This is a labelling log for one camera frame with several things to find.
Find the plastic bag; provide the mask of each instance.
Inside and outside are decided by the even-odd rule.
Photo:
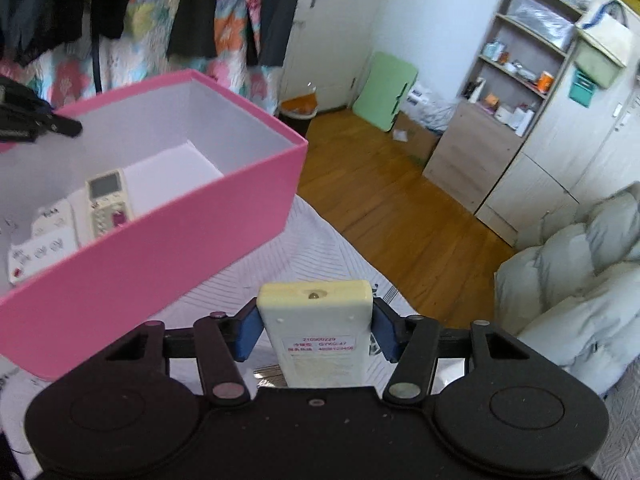
[[[561,50],[567,50],[574,24],[535,0],[511,0],[507,15]]]
[[[409,118],[433,132],[444,132],[458,106],[458,100],[446,101],[436,92],[416,83],[404,101],[400,110]]]

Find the white wardrobe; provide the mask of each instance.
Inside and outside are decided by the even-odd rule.
[[[594,0],[590,11],[609,0]],[[569,67],[520,153],[476,213],[513,245],[518,232],[547,212],[604,198],[640,180],[640,18],[625,6],[636,35],[634,57],[589,108],[569,99]]]

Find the down jacket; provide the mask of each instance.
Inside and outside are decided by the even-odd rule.
[[[640,183],[562,208],[495,275],[497,322],[604,394],[640,354]]]

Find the screw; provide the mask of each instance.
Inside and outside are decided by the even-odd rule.
[[[396,399],[413,399],[420,391],[420,386],[413,383],[396,383],[389,387],[389,393]]]
[[[219,399],[237,399],[244,394],[244,386],[238,383],[220,383],[213,387],[213,394]]]

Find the wall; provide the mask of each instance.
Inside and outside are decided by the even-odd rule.
[[[382,50],[418,67],[418,79],[453,99],[498,0],[386,0],[374,32]]]

